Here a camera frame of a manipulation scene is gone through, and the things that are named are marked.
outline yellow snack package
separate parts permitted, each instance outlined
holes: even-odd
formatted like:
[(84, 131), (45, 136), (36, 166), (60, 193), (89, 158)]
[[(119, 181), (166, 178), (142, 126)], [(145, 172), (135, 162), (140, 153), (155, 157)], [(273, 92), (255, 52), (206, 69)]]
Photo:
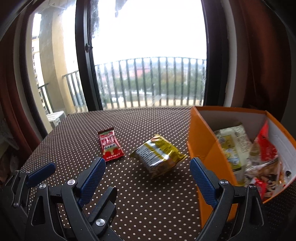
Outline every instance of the yellow snack package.
[(161, 135), (156, 134), (143, 145), (134, 150), (130, 157), (143, 162), (152, 177), (157, 177), (172, 169), (179, 161), (184, 160), (187, 155), (168, 142)]

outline glass pane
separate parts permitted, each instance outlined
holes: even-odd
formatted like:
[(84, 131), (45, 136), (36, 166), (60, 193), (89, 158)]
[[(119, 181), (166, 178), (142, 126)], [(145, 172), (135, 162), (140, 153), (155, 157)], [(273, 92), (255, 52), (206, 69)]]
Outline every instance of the glass pane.
[(77, 64), (75, 8), (76, 1), (45, 1), (28, 23), (31, 88), (38, 93), (34, 98), (39, 112), (45, 112), (52, 127), (58, 118), (88, 111)]
[(104, 109), (203, 104), (200, 0), (91, 0), (91, 33)]

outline railing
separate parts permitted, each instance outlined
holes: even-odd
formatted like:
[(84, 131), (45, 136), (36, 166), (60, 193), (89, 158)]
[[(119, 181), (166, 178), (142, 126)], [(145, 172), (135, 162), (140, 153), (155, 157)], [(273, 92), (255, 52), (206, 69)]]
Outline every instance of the railing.
[[(104, 109), (202, 105), (205, 69), (206, 60), (184, 57), (134, 58), (95, 65)], [(74, 105), (85, 105), (79, 71), (64, 77)]]
[(79, 107), (80, 111), (83, 112), (84, 108), (86, 107), (86, 102), (82, 91), (79, 71), (76, 70), (72, 73), (66, 74), (63, 76), (63, 78), (66, 78), (67, 80), (74, 106)]
[(38, 90), (40, 90), (40, 93), (41, 93), (40, 98), (41, 98), (41, 100), (43, 99), (43, 103), (45, 104), (45, 108), (46, 108), (48, 114), (51, 114), (51, 113), (54, 112), (54, 110), (53, 110), (52, 102), (50, 100), (48, 90), (47, 90), (47, 85), (48, 84), (49, 83), (46, 83), (46, 84), (44, 84), (42, 86), (39, 86)]

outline blue gripper pad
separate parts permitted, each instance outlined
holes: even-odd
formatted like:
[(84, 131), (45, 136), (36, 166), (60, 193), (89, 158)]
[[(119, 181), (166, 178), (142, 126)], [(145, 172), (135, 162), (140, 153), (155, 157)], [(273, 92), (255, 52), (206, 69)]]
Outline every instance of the blue gripper pad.
[(203, 198), (205, 199), (205, 202), (208, 205), (211, 205), (213, 209), (215, 209), (218, 205), (216, 189), (214, 185), (211, 183), (203, 168), (205, 167), (201, 167), (201, 164), (199, 164), (199, 162), (195, 158), (191, 159), (190, 171), (192, 173), (192, 176)]
[(78, 204), (80, 207), (88, 204), (98, 187), (100, 180), (102, 179), (106, 169), (105, 159), (101, 158), (89, 175), (86, 177), (84, 183), (80, 188), (80, 197), (78, 199)]
[(56, 166), (53, 162), (50, 162), (44, 165), (43, 167), (40, 167), (39, 169), (37, 169), (36, 171), (28, 175), (28, 180), (26, 182), (27, 187), (32, 188), (37, 186), (46, 178), (54, 174), (55, 170), (56, 170)]

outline brown tablecloth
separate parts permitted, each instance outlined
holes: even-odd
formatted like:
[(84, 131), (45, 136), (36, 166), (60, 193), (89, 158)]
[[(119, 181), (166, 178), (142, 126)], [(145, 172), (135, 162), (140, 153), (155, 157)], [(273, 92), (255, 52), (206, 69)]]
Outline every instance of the brown tablecloth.
[[(84, 206), (88, 215), (108, 186), (118, 189), (117, 215), (113, 230), (124, 240), (194, 240), (201, 228), (196, 186), (189, 170), (188, 157), (156, 179), (143, 164), (129, 154), (161, 134), (182, 153), (188, 154), (186, 141), (190, 107), (152, 107), (94, 111), (67, 116), (37, 147), (22, 167), (32, 171), (52, 161), (55, 174), (45, 180), (51, 186), (76, 179), (97, 156), (101, 156), (97, 132), (115, 127), (115, 135), (125, 157), (108, 162), (92, 201)], [(36, 189), (32, 189), (30, 203)], [(59, 207), (68, 226), (63, 206)]]

